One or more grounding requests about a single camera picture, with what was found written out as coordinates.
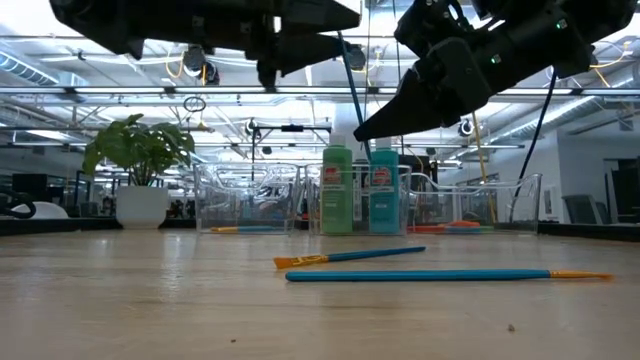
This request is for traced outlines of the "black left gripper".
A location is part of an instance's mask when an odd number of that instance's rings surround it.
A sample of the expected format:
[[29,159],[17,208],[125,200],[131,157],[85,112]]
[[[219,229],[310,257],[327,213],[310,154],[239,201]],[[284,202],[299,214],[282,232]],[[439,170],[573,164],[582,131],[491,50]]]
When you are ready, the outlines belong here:
[[[286,31],[329,32],[356,28],[360,14],[335,0],[286,0],[279,17]],[[192,31],[203,45],[243,51],[256,62],[262,86],[282,75],[342,55],[335,37],[284,36],[277,43],[272,1],[201,1],[192,15]]]

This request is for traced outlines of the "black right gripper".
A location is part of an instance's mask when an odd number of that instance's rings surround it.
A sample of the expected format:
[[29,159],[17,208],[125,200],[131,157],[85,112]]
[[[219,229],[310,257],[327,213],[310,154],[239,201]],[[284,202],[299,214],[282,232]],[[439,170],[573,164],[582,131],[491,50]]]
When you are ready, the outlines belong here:
[[490,88],[470,46],[480,34],[457,1],[413,1],[398,21],[394,37],[418,60],[403,76],[396,95],[354,131],[355,139],[453,125],[486,104]]

